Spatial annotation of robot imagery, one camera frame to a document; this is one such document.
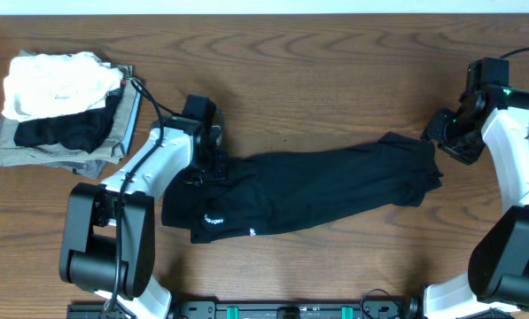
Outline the black t-shirt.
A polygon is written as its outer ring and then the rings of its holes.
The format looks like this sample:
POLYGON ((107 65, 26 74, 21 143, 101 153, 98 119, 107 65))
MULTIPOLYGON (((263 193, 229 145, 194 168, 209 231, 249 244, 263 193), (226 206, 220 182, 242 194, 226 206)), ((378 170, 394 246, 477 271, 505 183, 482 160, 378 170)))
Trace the black t-shirt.
POLYGON ((193 244, 277 235, 386 205, 420 206, 441 186, 433 144, 388 132, 326 152, 276 152, 228 162, 227 177, 168 185, 161 222, 193 244))

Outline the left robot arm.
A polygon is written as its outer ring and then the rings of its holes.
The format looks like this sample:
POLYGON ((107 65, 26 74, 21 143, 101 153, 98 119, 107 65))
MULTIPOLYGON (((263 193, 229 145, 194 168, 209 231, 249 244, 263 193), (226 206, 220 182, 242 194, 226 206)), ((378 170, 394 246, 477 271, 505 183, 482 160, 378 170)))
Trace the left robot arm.
POLYGON ((170 116, 155 121, 145 144, 123 168, 98 184, 71 191, 59 276, 105 299, 72 304, 69 318, 166 318, 171 292, 153 275, 155 205, 181 174, 214 172, 223 125, 212 118, 170 116))

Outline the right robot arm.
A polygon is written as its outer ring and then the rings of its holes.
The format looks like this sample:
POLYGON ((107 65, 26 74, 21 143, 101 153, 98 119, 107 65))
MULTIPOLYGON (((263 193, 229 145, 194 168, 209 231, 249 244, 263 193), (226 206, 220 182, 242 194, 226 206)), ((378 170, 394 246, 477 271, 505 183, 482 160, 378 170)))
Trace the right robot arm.
POLYGON ((502 216, 471 253, 465 273, 424 289, 424 318, 529 312, 529 92, 486 85, 436 114, 423 138, 464 164, 489 150, 502 216))

